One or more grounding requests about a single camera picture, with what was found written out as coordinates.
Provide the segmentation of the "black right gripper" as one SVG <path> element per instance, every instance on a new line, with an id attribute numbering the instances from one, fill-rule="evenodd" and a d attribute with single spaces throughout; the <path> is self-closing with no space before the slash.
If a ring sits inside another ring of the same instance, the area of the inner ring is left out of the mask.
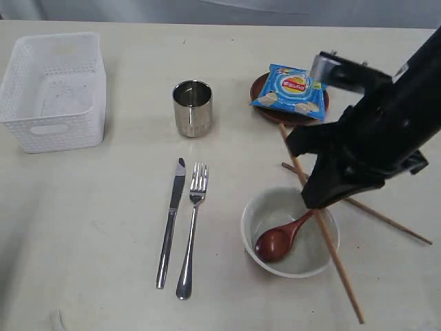
<path id="1" fill-rule="evenodd" d="M 316 154 L 303 190 L 309 209 L 323 209 L 354 194 L 381 188 L 429 162 L 420 146 L 429 140 L 429 91 L 394 93 L 380 103 L 363 97 L 337 122 L 297 126 L 286 143 L 295 157 Z"/>

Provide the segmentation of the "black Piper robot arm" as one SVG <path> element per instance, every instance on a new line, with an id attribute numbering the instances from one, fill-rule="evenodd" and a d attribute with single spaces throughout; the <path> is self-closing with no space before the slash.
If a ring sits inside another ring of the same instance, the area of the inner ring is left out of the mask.
<path id="1" fill-rule="evenodd" d="M 317 156 L 302 189 L 309 209 L 379 189 L 428 165 L 420 148 L 440 131 L 439 32 L 395 76 L 328 52 L 315 56 L 310 75 L 362 97 L 336 122 L 298 126 L 287 136 L 291 155 Z"/>

